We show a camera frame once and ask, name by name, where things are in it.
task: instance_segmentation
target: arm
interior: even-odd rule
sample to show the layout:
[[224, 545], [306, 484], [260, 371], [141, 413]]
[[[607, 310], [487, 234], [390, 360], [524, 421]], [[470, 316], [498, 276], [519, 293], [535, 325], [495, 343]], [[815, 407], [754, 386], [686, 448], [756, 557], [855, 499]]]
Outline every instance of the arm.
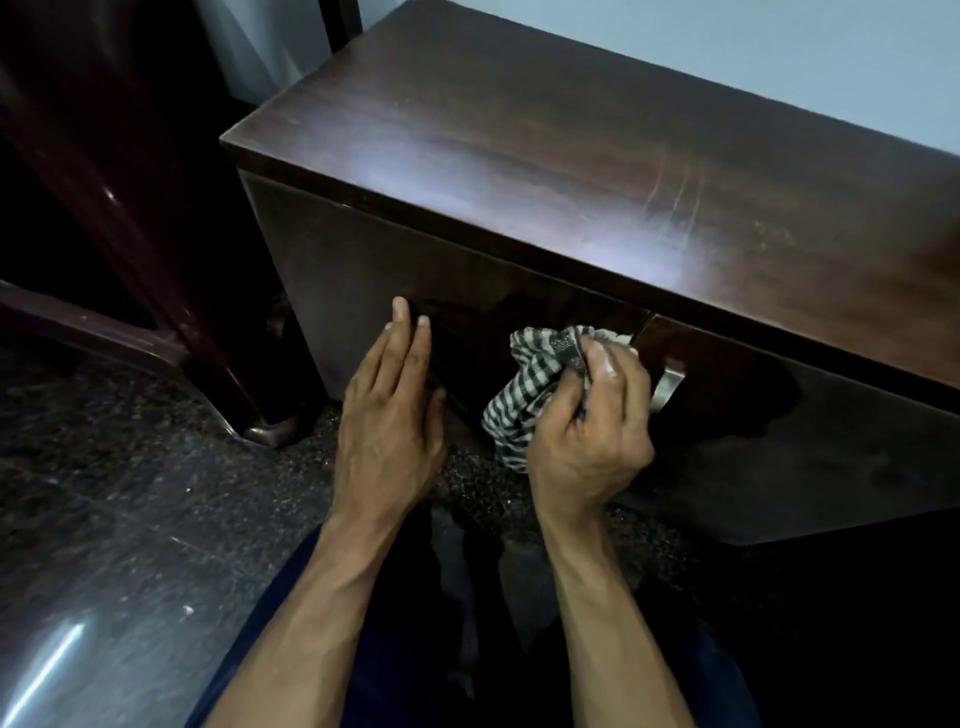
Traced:
[[444, 459], [443, 391], [422, 415], [430, 326], [394, 319], [347, 390], [334, 497], [310, 563], [230, 682], [207, 728], [340, 725], [373, 583]]
[[636, 356], [584, 339], [593, 385], [564, 372], [528, 450], [530, 485], [553, 567], [581, 728], [693, 726], [613, 552], [603, 505], [653, 459], [650, 377]]

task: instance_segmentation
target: white wall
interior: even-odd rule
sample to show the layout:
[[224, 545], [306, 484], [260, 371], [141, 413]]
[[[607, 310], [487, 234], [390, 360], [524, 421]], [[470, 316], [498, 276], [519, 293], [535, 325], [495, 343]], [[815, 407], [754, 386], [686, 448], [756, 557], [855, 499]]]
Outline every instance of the white wall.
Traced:
[[330, 57], [317, 0], [195, 0], [230, 95], [261, 104]]
[[[262, 101], [329, 54], [316, 0], [197, 2], [219, 9], [207, 25], [239, 98]], [[359, 2], [370, 28], [401, 0]], [[960, 154], [956, 0], [458, 2]]]

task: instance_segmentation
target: cabinet door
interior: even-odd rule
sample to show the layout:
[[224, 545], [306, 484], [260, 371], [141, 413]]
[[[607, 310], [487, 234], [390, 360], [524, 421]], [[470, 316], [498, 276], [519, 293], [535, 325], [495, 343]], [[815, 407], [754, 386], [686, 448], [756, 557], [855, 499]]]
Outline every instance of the cabinet door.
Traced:
[[273, 182], [245, 175], [260, 227], [328, 393], [340, 399], [405, 296], [431, 318], [433, 375], [468, 422], [516, 373], [509, 336], [648, 312]]
[[635, 346], [685, 379], [624, 504], [737, 545], [960, 506], [960, 417], [659, 316]]

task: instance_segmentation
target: checkered cloth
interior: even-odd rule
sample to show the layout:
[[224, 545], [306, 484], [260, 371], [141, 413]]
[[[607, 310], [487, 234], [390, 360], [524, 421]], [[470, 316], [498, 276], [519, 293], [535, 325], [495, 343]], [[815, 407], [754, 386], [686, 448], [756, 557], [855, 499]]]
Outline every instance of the checkered cloth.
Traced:
[[633, 338], [630, 334], [584, 326], [561, 331], [525, 328], [510, 334], [510, 353], [520, 371], [484, 409], [483, 428], [493, 437], [497, 460], [511, 470], [527, 472], [527, 446], [540, 412], [557, 390], [564, 367], [580, 375], [589, 391], [590, 377], [580, 351], [580, 337], [584, 335], [624, 346], [629, 346]]

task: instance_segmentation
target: forearm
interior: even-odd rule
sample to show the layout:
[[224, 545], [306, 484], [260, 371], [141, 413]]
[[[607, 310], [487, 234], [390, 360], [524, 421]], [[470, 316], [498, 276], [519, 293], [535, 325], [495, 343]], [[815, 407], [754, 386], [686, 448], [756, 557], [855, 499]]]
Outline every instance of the forearm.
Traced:
[[206, 728], [340, 725], [353, 655], [396, 528], [332, 516], [297, 586], [263, 631]]
[[693, 726], [624, 581], [601, 511], [541, 519], [564, 622], [579, 728]]

